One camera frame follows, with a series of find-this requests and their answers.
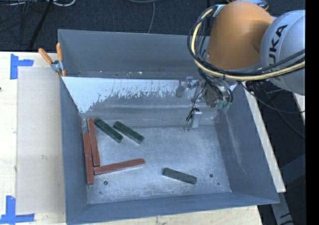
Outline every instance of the gray bin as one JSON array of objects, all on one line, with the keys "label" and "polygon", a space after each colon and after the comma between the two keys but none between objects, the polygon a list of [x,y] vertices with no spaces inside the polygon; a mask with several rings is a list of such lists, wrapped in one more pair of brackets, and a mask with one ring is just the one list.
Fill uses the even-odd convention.
[{"label": "gray bin", "polygon": [[[98,223],[278,203],[279,198],[241,86],[228,111],[199,101],[199,127],[183,130],[200,79],[187,37],[59,30],[67,76],[60,80],[66,218]],[[145,137],[115,142],[96,127],[101,165],[144,158],[142,167],[96,175],[86,184],[82,133],[86,119],[119,120]],[[162,175],[168,167],[195,185]]]}]

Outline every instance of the block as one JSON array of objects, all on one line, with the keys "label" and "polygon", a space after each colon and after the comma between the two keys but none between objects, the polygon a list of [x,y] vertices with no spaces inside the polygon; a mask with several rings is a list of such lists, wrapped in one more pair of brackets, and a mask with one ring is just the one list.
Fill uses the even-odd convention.
[{"label": "block", "polygon": [[98,166],[100,166],[100,155],[99,155],[98,144],[96,141],[94,120],[92,118],[88,118],[87,122],[88,122],[89,134],[90,134],[90,139],[91,139],[93,166],[98,167]]},{"label": "block", "polygon": [[122,134],[126,135],[130,139],[134,140],[136,143],[141,144],[142,141],[144,140],[144,137],[131,128],[125,126],[123,123],[117,121],[114,123],[113,127],[121,132]]},{"label": "block", "polygon": [[100,166],[94,168],[95,175],[108,174],[112,172],[117,172],[125,169],[130,169],[133,167],[142,166],[145,164],[144,159],[134,159],[129,161],[124,161],[120,163],[114,163],[106,166]]},{"label": "block", "polygon": [[115,129],[109,126],[107,123],[102,121],[100,118],[94,119],[94,124],[102,130],[105,134],[109,135],[117,143],[120,143],[123,139],[123,136],[119,134]]},{"label": "block", "polygon": [[190,184],[195,184],[197,181],[197,178],[192,175],[187,175],[182,172],[172,170],[170,168],[165,168],[163,172],[164,176],[185,182],[185,183],[190,183]]},{"label": "block", "polygon": [[92,150],[91,150],[91,142],[90,142],[89,133],[83,134],[83,145],[84,145],[87,184],[92,185],[94,184],[94,170],[93,170]]}]

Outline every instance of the green block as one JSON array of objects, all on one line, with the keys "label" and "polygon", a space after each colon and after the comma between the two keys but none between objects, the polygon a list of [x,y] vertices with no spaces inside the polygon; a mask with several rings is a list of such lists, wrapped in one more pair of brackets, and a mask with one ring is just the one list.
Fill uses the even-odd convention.
[{"label": "green block", "polygon": [[144,140],[144,137],[142,135],[138,134],[137,132],[125,126],[123,123],[119,121],[115,122],[113,127],[122,134],[129,137],[130,139],[134,140],[138,144],[140,144]]},{"label": "green block", "polygon": [[122,141],[123,136],[116,130],[114,130],[111,126],[102,121],[100,118],[94,119],[94,124],[104,133],[113,138],[117,143],[120,143]]},{"label": "green block", "polygon": [[197,178],[195,176],[187,175],[187,174],[184,174],[182,172],[172,170],[170,168],[165,168],[163,175],[170,177],[170,178],[173,178],[173,179],[176,179],[176,180],[179,180],[179,181],[182,181],[182,182],[185,182],[185,183],[190,183],[190,184],[195,184],[197,181]]}]

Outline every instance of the red bar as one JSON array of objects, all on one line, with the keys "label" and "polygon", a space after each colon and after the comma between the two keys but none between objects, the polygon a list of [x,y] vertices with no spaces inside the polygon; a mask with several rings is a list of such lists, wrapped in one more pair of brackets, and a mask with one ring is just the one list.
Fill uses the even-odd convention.
[{"label": "red bar", "polygon": [[84,144],[84,155],[85,155],[85,168],[86,168],[86,178],[89,185],[94,184],[94,174],[93,174],[93,162],[92,162],[92,152],[89,133],[83,134],[83,144]]},{"label": "red bar", "polygon": [[141,166],[144,164],[145,164],[144,159],[134,159],[134,160],[124,161],[120,163],[114,163],[111,165],[95,167],[94,174],[96,175],[107,174],[107,173],[112,173],[112,172],[116,172],[116,171],[120,171],[124,169]]},{"label": "red bar", "polygon": [[94,120],[92,118],[88,118],[88,128],[89,128],[90,139],[91,139],[93,166],[98,167],[98,166],[100,166],[100,155],[99,155],[99,150],[98,150],[98,144],[96,142]]}]

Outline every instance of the black floor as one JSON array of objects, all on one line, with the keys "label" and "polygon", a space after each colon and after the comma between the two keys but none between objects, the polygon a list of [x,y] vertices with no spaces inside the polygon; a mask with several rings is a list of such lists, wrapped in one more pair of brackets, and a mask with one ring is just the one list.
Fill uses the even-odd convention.
[{"label": "black floor", "polygon": [[[72,0],[60,0],[69,3]],[[267,0],[272,16],[306,8],[306,0]],[[30,40],[40,22],[47,2],[36,0],[23,5],[0,1],[0,51],[37,51],[39,47],[55,52],[58,29],[139,32],[187,35],[198,16],[208,6],[224,0],[159,0],[136,3],[128,0],[76,0],[62,7],[53,5],[32,47]],[[274,86],[255,89],[280,168],[305,154],[305,126],[298,113],[278,113],[264,105],[296,112],[298,108],[287,91]],[[306,183],[303,177],[290,182],[285,193],[294,224],[306,224]],[[271,206],[259,206],[264,225],[275,225]]]}]

